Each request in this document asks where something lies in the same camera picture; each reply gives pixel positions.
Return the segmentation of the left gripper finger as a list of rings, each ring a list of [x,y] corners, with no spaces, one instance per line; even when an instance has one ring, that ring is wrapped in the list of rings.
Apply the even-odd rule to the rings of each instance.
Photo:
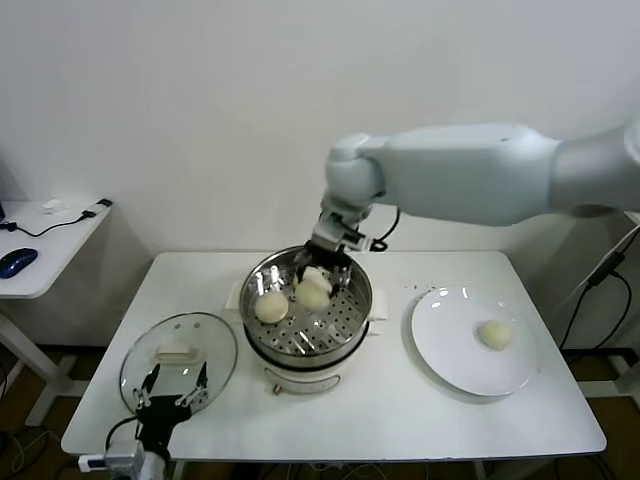
[[[175,401],[176,406],[196,407],[208,397],[207,362],[204,362],[199,370],[193,389],[182,395]]]
[[[137,408],[142,408],[151,404],[151,392],[158,379],[160,368],[161,365],[156,364],[154,368],[146,374],[142,384],[132,390]]]

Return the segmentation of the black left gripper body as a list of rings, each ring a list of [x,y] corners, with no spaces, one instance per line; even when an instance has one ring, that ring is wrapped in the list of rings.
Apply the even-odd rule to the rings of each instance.
[[[189,420],[192,408],[180,395],[155,395],[136,407],[141,424],[137,438],[145,451],[167,453],[174,428]]]

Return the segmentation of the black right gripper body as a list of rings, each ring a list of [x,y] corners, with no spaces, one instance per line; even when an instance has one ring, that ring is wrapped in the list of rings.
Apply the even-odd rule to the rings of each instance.
[[[349,256],[342,247],[336,251],[328,250],[309,240],[303,246],[301,264],[321,268],[348,268]]]

